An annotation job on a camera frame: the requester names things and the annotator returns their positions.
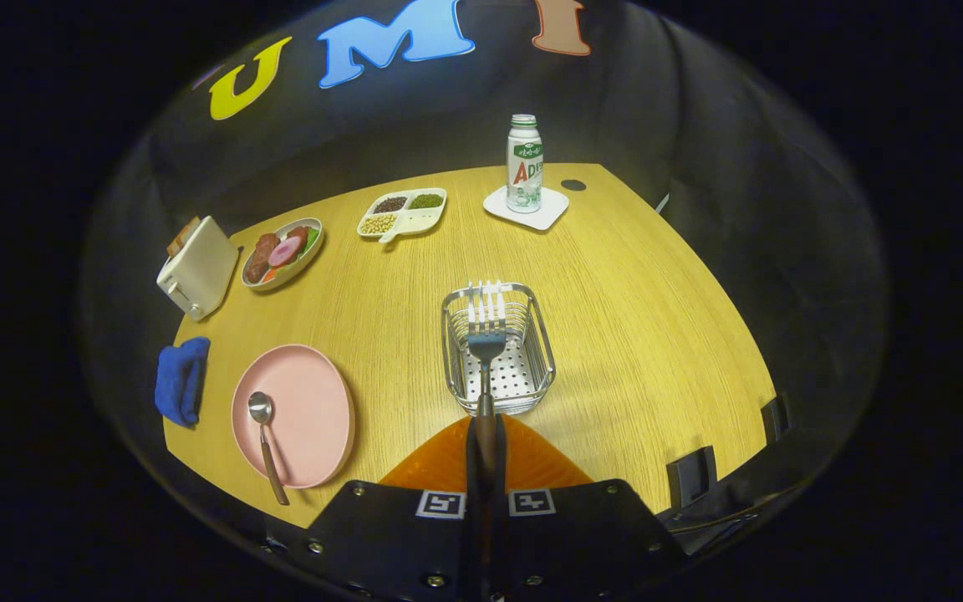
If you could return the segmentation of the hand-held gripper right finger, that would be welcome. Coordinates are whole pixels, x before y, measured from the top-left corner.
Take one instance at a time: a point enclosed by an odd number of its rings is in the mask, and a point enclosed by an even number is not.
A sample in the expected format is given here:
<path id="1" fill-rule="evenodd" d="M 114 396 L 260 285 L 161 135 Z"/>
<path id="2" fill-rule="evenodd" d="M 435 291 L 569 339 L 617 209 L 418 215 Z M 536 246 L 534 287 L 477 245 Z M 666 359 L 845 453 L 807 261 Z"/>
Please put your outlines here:
<path id="1" fill-rule="evenodd" d="M 490 594 L 504 601 L 629 601 L 687 564 L 683 546 L 622 479 L 508 483 L 512 420 L 492 435 Z"/>

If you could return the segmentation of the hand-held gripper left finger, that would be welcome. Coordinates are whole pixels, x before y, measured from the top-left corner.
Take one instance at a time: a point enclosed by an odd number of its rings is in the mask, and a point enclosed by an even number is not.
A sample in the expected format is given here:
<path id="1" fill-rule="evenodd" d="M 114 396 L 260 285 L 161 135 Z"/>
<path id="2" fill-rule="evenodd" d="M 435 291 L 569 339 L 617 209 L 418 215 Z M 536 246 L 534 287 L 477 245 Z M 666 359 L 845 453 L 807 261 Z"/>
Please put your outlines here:
<path id="1" fill-rule="evenodd" d="M 271 521 L 268 549 L 334 599 L 482 601 L 487 463 L 461 419 L 378 482 L 348 481 L 307 528 Z"/>

